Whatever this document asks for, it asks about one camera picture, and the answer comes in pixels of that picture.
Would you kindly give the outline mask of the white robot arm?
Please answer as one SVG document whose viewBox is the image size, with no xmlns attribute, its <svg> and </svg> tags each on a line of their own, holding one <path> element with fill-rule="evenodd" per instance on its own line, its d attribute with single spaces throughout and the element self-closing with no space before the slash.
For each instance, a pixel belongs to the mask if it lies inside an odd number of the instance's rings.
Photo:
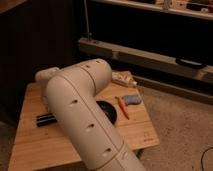
<svg viewBox="0 0 213 171">
<path fill-rule="evenodd" d="M 111 77 L 110 65 L 93 59 L 40 70 L 35 80 L 44 104 L 89 171 L 146 171 L 95 100 Z"/>
</svg>

